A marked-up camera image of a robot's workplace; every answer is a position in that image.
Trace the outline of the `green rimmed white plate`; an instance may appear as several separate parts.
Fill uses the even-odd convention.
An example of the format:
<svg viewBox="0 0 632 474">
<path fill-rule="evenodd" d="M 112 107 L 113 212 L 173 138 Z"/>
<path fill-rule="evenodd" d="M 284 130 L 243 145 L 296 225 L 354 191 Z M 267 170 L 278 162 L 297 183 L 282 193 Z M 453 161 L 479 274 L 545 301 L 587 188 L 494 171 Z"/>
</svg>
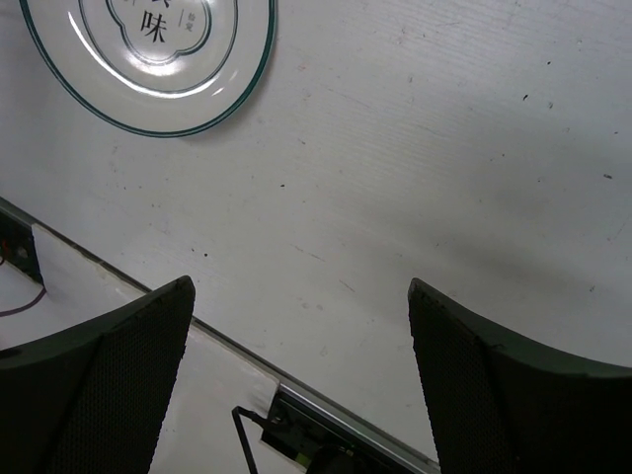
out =
<svg viewBox="0 0 632 474">
<path fill-rule="evenodd" d="M 55 79 L 99 119 L 174 138 L 233 115 L 274 48 L 275 1 L 23 1 Z"/>
</svg>

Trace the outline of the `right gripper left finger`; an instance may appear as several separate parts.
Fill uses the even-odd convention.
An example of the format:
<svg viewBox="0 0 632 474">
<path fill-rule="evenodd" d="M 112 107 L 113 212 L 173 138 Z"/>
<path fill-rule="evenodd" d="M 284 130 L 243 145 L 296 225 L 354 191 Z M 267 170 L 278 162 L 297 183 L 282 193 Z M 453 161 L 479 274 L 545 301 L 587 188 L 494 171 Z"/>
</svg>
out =
<svg viewBox="0 0 632 474">
<path fill-rule="evenodd" d="M 181 276 L 125 306 L 1 353 L 4 473 L 146 473 L 196 290 Z"/>
</svg>

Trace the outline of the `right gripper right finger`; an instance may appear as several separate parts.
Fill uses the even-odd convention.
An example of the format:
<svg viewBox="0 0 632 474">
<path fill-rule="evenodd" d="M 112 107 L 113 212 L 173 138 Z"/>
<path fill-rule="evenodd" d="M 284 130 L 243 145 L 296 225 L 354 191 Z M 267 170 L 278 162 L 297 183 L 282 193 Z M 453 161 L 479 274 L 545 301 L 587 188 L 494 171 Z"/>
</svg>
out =
<svg viewBox="0 0 632 474">
<path fill-rule="evenodd" d="M 408 302 L 441 472 L 630 472 L 630 368 L 537 343 L 418 278 Z"/>
</svg>

